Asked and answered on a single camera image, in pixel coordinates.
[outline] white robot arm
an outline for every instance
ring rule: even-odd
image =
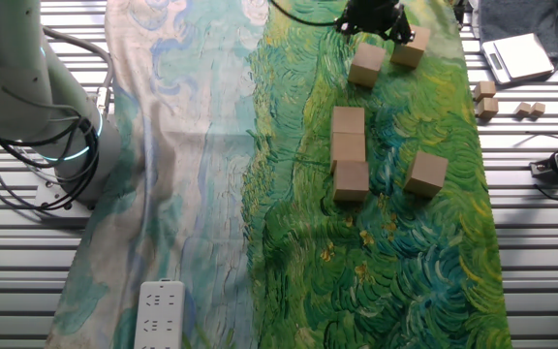
[[[55,209],[70,199],[86,205],[98,200],[120,140],[104,115],[107,86],[99,89],[97,101],[47,43],[40,1],[0,0],[0,145],[26,164],[53,167],[69,197],[37,210]],[[45,161],[31,161],[15,146],[31,146]]]

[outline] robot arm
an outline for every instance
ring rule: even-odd
[[[39,0],[0,0],[0,145],[25,164],[54,168],[64,190],[88,204],[119,153],[119,135],[103,115],[106,89],[99,94],[97,106],[48,45]],[[44,160],[15,146],[31,146]]]
[[[335,21],[335,30],[348,37],[361,31],[372,33],[401,45],[415,37],[404,14],[404,5],[398,0],[350,0]]]

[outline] wooden block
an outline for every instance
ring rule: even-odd
[[[391,62],[416,68],[423,57],[427,42],[430,40],[430,30],[412,24],[411,30],[415,32],[415,39],[406,45],[395,45]]]
[[[365,135],[334,133],[330,140],[330,172],[337,161],[365,161]]]
[[[365,109],[352,107],[333,108],[333,120],[330,132],[331,135],[333,133],[364,135]]]
[[[546,105],[543,103],[536,103],[531,107],[531,115],[538,117],[542,116],[546,112]]]
[[[350,65],[348,81],[365,87],[374,87],[380,67],[385,59],[385,49],[378,48],[366,43],[358,44],[355,58]]]
[[[433,198],[443,188],[449,160],[418,151],[408,169],[404,190]]]
[[[520,103],[518,107],[515,109],[515,111],[513,111],[514,114],[520,117],[524,117],[528,115],[530,112],[531,112],[531,105],[524,102]]]
[[[499,112],[499,100],[496,98],[484,98],[477,105],[477,117],[489,120]]]
[[[369,165],[361,161],[338,161],[333,180],[333,200],[364,202],[369,193]]]
[[[494,81],[480,81],[475,86],[473,97],[477,102],[481,102],[484,98],[492,98],[496,94],[496,85]]]

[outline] aluminum slat surface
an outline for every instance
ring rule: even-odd
[[[106,48],[106,1],[43,1],[43,24]],[[470,14],[465,21],[470,23]],[[492,79],[470,24],[460,36],[471,88]],[[51,40],[53,49],[88,93],[107,66],[96,54]],[[558,71],[547,81],[501,89],[500,112],[478,122],[486,180],[501,248],[503,286],[512,344],[520,349],[558,348],[558,202],[533,187],[528,163],[558,149]],[[519,102],[543,102],[540,118],[516,119]],[[45,185],[0,150],[6,182],[33,200]],[[558,198],[558,185],[543,185]],[[31,212],[0,203],[0,348],[42,348],[82,230],[46,225]]]

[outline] power strip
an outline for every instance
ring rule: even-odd
[[[146,281],[139,291],[135,349],[180,349],[186,288],[180,281]]]

